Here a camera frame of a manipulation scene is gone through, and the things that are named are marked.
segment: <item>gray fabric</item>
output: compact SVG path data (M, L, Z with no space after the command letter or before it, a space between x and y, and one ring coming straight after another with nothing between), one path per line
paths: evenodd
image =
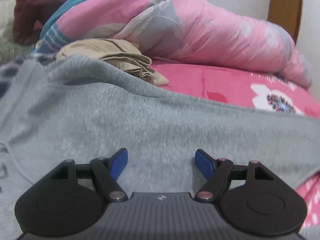
M126 147L118 182L129 195L197 191L198 148L236 164L260 160L293 188L320 170L317 120L173 93L81 55L26 60L0 115L1 240L20 233L17 198L64 159L87 163Z
M42 63L53 61L51 58L41 55L33 55L32 57ZM21 64L26 58L30 58L30 55L18 56L15 58L15 60L9 61L10 63L8 64L1 65L0 63L0 98L10 88L11 83L15 79Z
M306 240L319 240L320 239L320 226L305 228L300 231L300 235Z

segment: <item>pink comforter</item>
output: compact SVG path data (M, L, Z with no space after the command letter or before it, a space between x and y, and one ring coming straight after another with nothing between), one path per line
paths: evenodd
M35 52L84 38L124 39L146 56L187 64L278 73L305 88L312 82L310 65L284 29L206 0L86 0L51 26Z

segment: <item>beige cloth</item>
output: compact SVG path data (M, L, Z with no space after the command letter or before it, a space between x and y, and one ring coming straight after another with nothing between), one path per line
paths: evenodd
M163 75L149 67L152 63L149 57L142 55L133 44L125 40L85 39L75 41L62 47L56 58L72 54L84 54L101 59L157 87L169 83Z

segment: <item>metal pin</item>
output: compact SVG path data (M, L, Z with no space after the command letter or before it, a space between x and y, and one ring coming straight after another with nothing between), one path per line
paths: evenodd
M197 194L198 198L200 199L205 199L205 200L209 200L209 199L212 199L213 198L213 194L209 191L200 191L198 194Z
M109 197L112 199L123 199L125 194L122 191L113 191L109 194Z

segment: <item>bed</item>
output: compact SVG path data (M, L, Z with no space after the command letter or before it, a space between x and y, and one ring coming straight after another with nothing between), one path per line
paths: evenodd
M13 9L13 0L0 0L0 3L0 6L11 3L10 8ZM12 17L12 13L7 15L7 20L2 22L2 30L10 26ZM43 48L40 52L51 53L47 48ZM178 58L171 60L164 58L165 55L155 57L151 65L169 80L169 84L163 89L234 106L288 112L320 119L320 105L307 90L296 85L297 82L288 81L287 78L250 69L219 67L208 62L196 64L192 59L185 60L186 64L179 62ZM303 228L320 225L320 173L314 174L296 191L308 205L308 215Z

